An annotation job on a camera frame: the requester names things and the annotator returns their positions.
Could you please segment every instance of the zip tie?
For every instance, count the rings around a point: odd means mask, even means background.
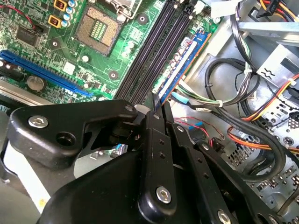
[[[222,100],[217,100],[219,103],[219,107],[223,107],[223,101]]]
[[[245,72],[250,73],[250,72],[252,72],[252,69],[245,69],[245,70],[244,70],[244,73],[245,73]]]
[[[289,78],[288,80],[291,82],[292,86],[294,86],[294,85],[297,84],[297,82],[294,79],[292,79],[292,78]]]

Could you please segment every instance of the integrated circuit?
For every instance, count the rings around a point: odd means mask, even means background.
[[[94,6],[88,6],[78,26],[76,38],[107,56],[121,30],[121,23]]]
[[[37,47],[40,41],[40,36],[21,26],[18,27],[16,38],[33,47]]]

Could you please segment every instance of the motherboard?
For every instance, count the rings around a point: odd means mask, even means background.
[[[140,104],[163,90],[165,101],[221,21],[201,1],[180,2],[0,0],[0,94],[25,105]]]
[[[127,2],[0,1],[1,81],[55,104],[113,99],[163,7]]]

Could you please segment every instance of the cpu socket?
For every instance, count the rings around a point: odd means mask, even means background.
[[[87,6],[76,39],[107,56],[121,30],[121,23],[95,6]]]

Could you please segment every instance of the blue expansion slot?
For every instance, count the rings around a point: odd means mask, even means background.
[[[171,82],[171,84],[169,85],[169,87],[167,88],[167,91],[165,91],[165,93],[162,95],[162,97],[160,97],[161,99],[161,103],[163,104],[167,98],[169,97],[169,95],[171,94],[171,92],[173,91],[173,89],[175,88],[175,86],[178,84],[179,80],[181,79],[181,77],[183,76],[184,71],[188,68],[188,66],[191,64],[192,60],[194,59],[194,57],[196,57],[198,51],[202,48],[202,46],[206,43],[207,39],[211,36],[210,33],[196,33],[194,38],[193,38],[193,42],[196,42],[196,48],[193,50],[193,52],[190,54],[190,56],[188,57],[188,59],[186,60],[186,62],[184,63],[183,67],[180,69],[180,71],[175,75],[173,81]],[[171,75],[170,74],[167,79],[164,82],[164,85],[167,83],[167,81],[169,81]]]
[[[35,74],[41,78],[44,78],[47,81],[49,81],[53,84],[59,85],[67,90],[82,94],[87,97],[90,97],[93,95],[93,93],[88,93],[87,91],[81,89],[78,85],[58,76],[57,74],[55,74],[51,71],[48,71],[48,70],[42,68],[41,66],[39,66],[37,64],[34,64],[33,62],[31,62],[27,59],[17,56],[16,54],[12,53],[9,50],[0,51],[0,57],[10,63],[20,66],[21,68],[25,69],[28,72],[31,72],[32,74]]]

